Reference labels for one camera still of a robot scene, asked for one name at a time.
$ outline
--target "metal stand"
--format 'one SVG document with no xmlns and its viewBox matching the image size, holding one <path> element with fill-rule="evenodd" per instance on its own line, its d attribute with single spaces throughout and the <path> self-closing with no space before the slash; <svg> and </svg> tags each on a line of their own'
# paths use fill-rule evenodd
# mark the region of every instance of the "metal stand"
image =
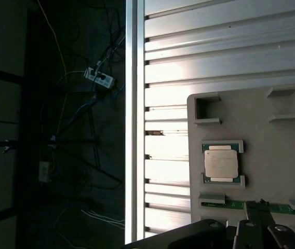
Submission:
<svg viewBox="0 0 295 249">
<path fill-rule="evenodd" d="M 91 166 L 96 171 L 104 174 L 105 176 L 122 183 L 122 181 L 111 175 L 110 173 L 96 167 L 92 163 L 80 158 L 79 156 L 71 153 L 70 151 L 58 146 L 58 145 L 64 145 L 64 144 L 95 144 L 95 139 L 80 139 L 80 140 L 59 140 L 58 137 L 63 134 L 71 125 L 76 123 L 81 117 L 83 117 L 84 114 L 86 114 L 91 107 L 93 107 L 97 101 L 91 102 L 87 108 L 79 113 L 73 120 L 65 126 L 62 130 L 60 130 L 56 134 L 56 139 L 52 140 L 44 140 L 38 141 L 37 136 L 38 134 L 31 132 L 31 127 L 33 121 L 30 119 L 30 107 L 29 105 L 32 105 L 32 92 L 35 90 L 33 86 L 30 86 L 29 82 L 21 76 L 9 74 L 6 72 L 0 71 L 0 80 L 11 82 L 14 84 L 19 84 L 22 87 L 21 91 L 21 110 L 20 110 L 20 122 L 19 122 L 19 135 L 18 140 L 12 140 L 12 141 L 0 141 L 0 147 L 5 147 L 4 153 L 16 149 L 17 150 L 17 160 L 16 160 L 16 167 L 14 172 L 14 206 L 10 207 L 8 209 L 4 209 L 0 211 L 0 222 L 8 219 L 10 217 L 13 217 L 15 215 L 25 213 L 29 209 L 35 208 L 38 205 L 44 204 L 45 201 L 39 201 L 38 203 L 32 203 L 28 207 L 24 205 L 25 203 L 25 197 L 27 196 L 27 190 L 22 188 L 22 185 L 29 182 L 29 179 L 26 177 L 26 166 L 31 164 L 31 161 L 33 158 L 37 155 L 32 153 L 32 149 L 37 148 L 39 150 L 40 145 L 52 145 L 56 146 L 56 148 L 64 151 L 66 154 L 71 155 L 72 157 L 76 158 L 77 160 Z"/>
</svg>

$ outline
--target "floor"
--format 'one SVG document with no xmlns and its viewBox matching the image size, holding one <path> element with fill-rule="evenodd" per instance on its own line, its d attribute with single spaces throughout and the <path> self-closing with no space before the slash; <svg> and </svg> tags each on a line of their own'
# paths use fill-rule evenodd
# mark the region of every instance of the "floor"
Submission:
<svg viewBox="0 0 295 249">
<path fill-rule="evenodd" d="M 104 1 L 107 8 L 118 9 L 120 25 L 124 27 L 125 1 Z M 110 43 L 106 11 L 92 9 L 79 0 L 41 0 L 40 2 L 57 35 L 67 72 L 85 70 L 86 61 L 81 56 L 86 57 L 93 65 L 96 64 L 101 53 Z M 92 7 L 103 7 L 102 0 L 85 0 L 85 2 Z M 110 19 L 114 18 L 115 11 L 109 10 L 109 15 Z M 117 27 L 115 23 L 116 21 L 114 21 L 113 31 Z M 118 52 L 124 59 L 124 49 L 119 48 Z M 55 87 L 55 83 L 64 75 L 64 70 L 53 33 L 41 11 L 29 14 L 26 59 L 25 71 L 29 75 L 33 75 L 38 84 L 36 89 L 39 110 L 44 105 L 42 111 L 43 134 L 48 137 L 56 132 L 61 115 L 64 94 L 61 93 L 61 87 Z M 119 89 L 125 79 L 124 60 L 114 64 L 112 69 L 111 76 L 117 80 L 116 87 Z M 101 71 L 110 74 L 107 66 Z M 70 86 L 81 82 L 92 84 L 92 81 L 83 78 L 83 73 L 72 74 L 68 77 Z M 105 94 L 104 90 L 101 87 L 97 89 L 97 92 Z M 116 187 L 117 182 L 86 167 L 68 153 L 56 149 L 53 154 L 54 158 L 52 158 L 49 149 L 43 148 L 42 160 L 55 162 L 53 181 L 47 187 L 63 198 L 60 202 L 43 205 L 27 214 L 26 219 L 29 220 L 29 224 L 25 224 L 23 227 L 30 244 L 25 244 L 26 247 L 120 248 L 124 244 L 124 230 L 81 212 L 81 209 L 94 210 L 116 220 L 124 219 L 125 89 L 119 94 L 113 95 L 111 98 L 107 97 L 98 102 L 92 108 L 92 116 L 100 167 L 120 178 L 123 183 L 113 190 L 84 186 L 83 184 L 93 183 L 99 187 L 113 188 Z M 71 117 L 80 106 L 90 100 L 91 93 L 69 93 L 63 116 Z M 64 119 L 61 127 L 64 127 L 66 122 L 67 120 Z M 40 125 L 40 122 L 37 123 L 35 129 L 40 130 Z M 91 138 L 89 127 L 88 115 L 85 115 L 59 139 L 89 139 Z M 91 144 L 64 145 L 63 147 L 79 157 L 95 163 Z"/>
</svg>

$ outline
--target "metal slat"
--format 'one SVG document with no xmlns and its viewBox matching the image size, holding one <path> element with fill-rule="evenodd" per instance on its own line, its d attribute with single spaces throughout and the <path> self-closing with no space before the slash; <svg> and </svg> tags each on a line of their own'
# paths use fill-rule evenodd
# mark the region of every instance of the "metal slat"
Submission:
<svg viewBox="0 0 295 249">
<path fill-rule="evenodd" d="M 145 83 L 295 70 L 295 46 L 145 66 Z"/>
<path fill-rule="evenodd" d="M 211 0 L 145 0 L 145 15 L 156 14 L 167 10 L 178 9 L 181 7 L 191 6 L 209 2 Z"/>
<path fill-rule="evenodd" d="M 145 178 L 167 182 L 189 182 L 188 161 L 146 160 Z"/>
<path fill-rule="evenodd" d="M 285 75 L 271 75 L 243 78 L 225 78 L 218 80 L 210 80 L 211 82 L 195 83 L 182 86 L 164 86 L 151 87 L 145 90 L 145 104 L 147 106 L 163 106 L 163 105 L 183 105 L 187 103 L 187 98 L 191 94 L 211 91 L 228 91 L 234 89 L 247 89 L 254 87 L 277 86 L 282 82 L 283 85 L 295 84 L 295 72 Z M 164 98 L 165 92 L 168 92 L 168 98 Z"/>
<path fill-rule="evenodd" d="M 232 38 L 247 37 L 259 34 L 268 34 L 277 31 L 290 31 L 295 29 L 295 16 L 279 17 L 261 21 L 250 20 L 243 24 L 229 26 L 216 26 L 210 30 L 195 30 L 190 34 L 174 34 L 163 39 L 155 39 L 145 43 L 145 50 L 151 52 L 188 46 L 194 44 L 228 40 Z"/>
<path fill-rule="evenodd" d="M 150 110 L 145 112 L 146 121 L 186 121 L 187 107 L 181 109 L 165 109 Z"/>
<path fill-rule="evenodd" d="M 295 11 L 294 0 L 236 0 L 146 20 L 145 37 Z"/>
<path fill-rule="evenodd" d="M 161 193 L 166 195 L 190 196 L 190 188 L 160 185 L 160 184 L 146 184 L 145 192 L 147 193 Z"/>
<path fill-rule="evenodd" d="M 187 121 L 169 121 L 169 122 L 146 122 L 146 131 L 187 131 Z"/>
<path fill-rule="evenodd" d="M 188 54 L 197 54 L 203 52 L 219 51 L 225 49 L 234 49 L 249 47 L 255 45 L 271 44 L 284 41 L 295 40 L 295 29 L 277 31 L 268 34 L 259 34 L 252 36 L 243 36 L 231 38 L 228 40 L 210 41 L 205 44 L 195 46 L 186 46 L 174 49 L 164 49 L 159 51 L 147 52 L 145 60 L 155 60 L 175 56 L 184 56 Z"/>
<path fill-rule="evenodd" d="M 145 232 L 145 238 L 149 238 L 149 237 L 152 237 L 152 236 L 155 236 L 157 235 L 157 233 L 154 233 L 154 232 Z"/>
<path fill-rule="evenodd" d="M 190 212 L 190 198 L 188 197 L 173 197 L 146 193 L 145 202 L 159 205 L 176 206 L 178 208 L 185 208 Z"/>
<path fill-rule="evenodd" d="M 190 214 L 157 209 L 145 209 L 145 225 L 158 231 L 168 231 L 191 223 Z"/>
<path fill-rule="evenodd" d="M 145 154 L 165 159 L 188 158 L 187 136 L 146 136 Z"/>
</svg>

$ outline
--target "metal frame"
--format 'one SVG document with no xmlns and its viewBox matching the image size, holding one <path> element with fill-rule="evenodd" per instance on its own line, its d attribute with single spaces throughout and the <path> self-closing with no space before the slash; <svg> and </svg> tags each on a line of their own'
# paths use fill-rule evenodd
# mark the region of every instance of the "metal frame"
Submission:
<svg viewBox="0 0 295 249">
<path fill-rule="evenodd" d="M 125 243 L 137 240 L 137 1 L 126 2 Z"/>
<path fill-rule="evenodd" d="M 126 6 L 126 229 L 125 243 L 145 237 L 144 0 Z"/>
<path fill-rule="evenodd" d="M 25 175 L 26 172 L 26 165 L 30 165 L 31 161 L 33 161 L 34 154 L 32 151 L 36 149 L 36 151 L 39 151 L 39 146 L 40 144 L 45 144 L 45 145 L 52 145 L 54 148 L 58 148 L 65 152 L 67 155 L 70 155 L 77 160 L 89 165 L 90 167 L 94 168 L 96 171 L 104 174 L 105 176 L 117 181 L 118 183 L 122 183 L 121 179 L 111 175 L 110 173 L 96 167 L 92 163 L 78 157 L 77 155 L 71 153 L 70 151 L 60 147 L 59 145 L 61 144 L 95 144 L 96 140 L 93 139 L 81 139 L 81 140 L 38 140 L 36 137 L 32 137 L 31 132 L 31 119 L 29 115 L 29 107 L 27 103 L 31 102 L 31 88 L 32 86 L 29 85 L 29 82 L 26 78 L 9 74 L 6 72 L 0 71 L 0 80 L 6 81 L 6 82 L 11 82 L 14 84 L 19 84 L 22 86 L 22 91 L 21 91 L 21 111 L 20 111 L 20 121 L 19 121 L 19 134 L 18 134 L 18 140 L 14 141 L 0 141 L 0 147 L 6 147 L 4 150 L 4 153 L 10 149 L 17 149 L 17 160 L 16 160 L 16 165 L 14 168 L 14 192 L 13 192 L 13 197 L 14 197 L 14 204 L 12 207 L 9 207 L 7 209 L 1 210 L 0 211 L 0 222 L 8 219 L 10 217 L 16 216 L 20 213 L 25 213 L 29 209 L 35 208 L 38 205 L 42 205 L 44 203 L 47 203 L 51 201 L 51 198 L 46 200 L 39 200 L 37 202 L 33 202 L 30 204 L 24 203 L 26 201 L 25 198 L 25 191 L 28 190 L 23 190 L 20 188 L 24 183 L 26 183 L 27 177 Z M 77 115 L 72 122 L 70 122 L 67 126 L 65 126 L 62 130 L 60 130 L 56 136 L 58 137 L 59 135 L 63 134 L 71 125 L 73 125 L 75 122 L 77 122 L 85 113 L 87 113 L 91 107 L 93 107 L 97 101 L 91 102 L 88 105 L 88 108 L 86 108 L 84 111 L 80 112 L 79 115 Z M 16 247 L 19 248 L 19 245 L 17 243 L 18 241 L 18 235 L 16 235 Z"/>
</svg>

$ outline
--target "power strip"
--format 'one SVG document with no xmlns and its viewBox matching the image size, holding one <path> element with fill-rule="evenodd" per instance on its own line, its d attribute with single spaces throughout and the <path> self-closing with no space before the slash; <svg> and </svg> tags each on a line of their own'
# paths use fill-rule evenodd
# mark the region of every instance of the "power strip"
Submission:
<svg viewBox="0 0 295 249">
<path fill-rule="evenodd" d="M 113 87 L 115 81 L 113 77 L 103 73 L 99 73 L 98 77 L 96 77 L 95 71 L 91 67 L 85 70 L 84 77 L 108 89 Z"/>
<path fill-rule="evenodd" d="M 39 162 L 39 182 L 49 183 L 50 162 Z"/>
</svg>

